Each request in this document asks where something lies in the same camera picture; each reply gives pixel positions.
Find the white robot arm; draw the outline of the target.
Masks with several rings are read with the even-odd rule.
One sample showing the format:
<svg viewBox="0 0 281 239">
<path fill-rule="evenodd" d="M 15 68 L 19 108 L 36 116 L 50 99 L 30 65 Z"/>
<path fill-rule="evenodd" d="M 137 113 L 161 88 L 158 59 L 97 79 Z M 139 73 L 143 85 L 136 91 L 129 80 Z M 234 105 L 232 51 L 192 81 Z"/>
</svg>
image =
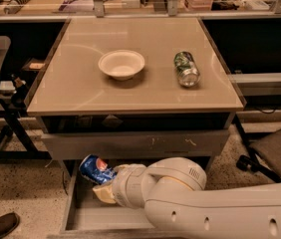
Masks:
<svg viewBox="0 0 281 239">
<path fill-rule="evenodd" d="M 141 208 L 157 229 L 186 239 L 281 239 L 281 183 L 211 190 L 195 162 L 162 159 L 121 165 L 94 188 L 106 203 Z"/>
</svg>

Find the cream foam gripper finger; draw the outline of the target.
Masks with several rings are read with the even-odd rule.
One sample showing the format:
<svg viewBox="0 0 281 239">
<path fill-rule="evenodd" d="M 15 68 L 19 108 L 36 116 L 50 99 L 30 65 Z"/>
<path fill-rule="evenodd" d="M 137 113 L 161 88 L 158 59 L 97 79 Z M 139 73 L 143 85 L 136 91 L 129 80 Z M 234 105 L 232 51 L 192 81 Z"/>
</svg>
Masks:
<svg viewBox="0 0 281 239">
<path fill-rule="evenodd" d="M 102 185 L 97 185 L 93 187 L 93 192 L 96 194 L 96 196 L 105 203 L 108 204 L 115 204 L 115 198 L 113 195 L 113 188 L 112 184 L 104 183 Z"/>
<path fill-rule="evenodd" d="M 143 164 L 137 164 L 137 163 L 132 163 L 132 164 L 120 164 L 114 167 L 115 172 L 120 172 L 121 170 L 125 168 L 134 168 L 134 167 L 146 167 Z"/>
</svg>

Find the white ribbed gripper body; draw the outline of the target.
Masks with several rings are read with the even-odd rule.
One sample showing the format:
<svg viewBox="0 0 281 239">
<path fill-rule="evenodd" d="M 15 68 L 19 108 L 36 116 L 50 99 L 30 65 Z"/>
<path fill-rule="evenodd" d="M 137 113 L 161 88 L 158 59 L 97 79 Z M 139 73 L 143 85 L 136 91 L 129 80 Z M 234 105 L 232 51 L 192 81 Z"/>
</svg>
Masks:
<svg viewBox="0 0 281 239">
<path fill-rule="evenodd" d="M 117 172 L 112 182 L 113 195 L 118 205 L 132 209 L 143 208 L 141 181 L 145 167 L 125 168 Z"/>
</svg>

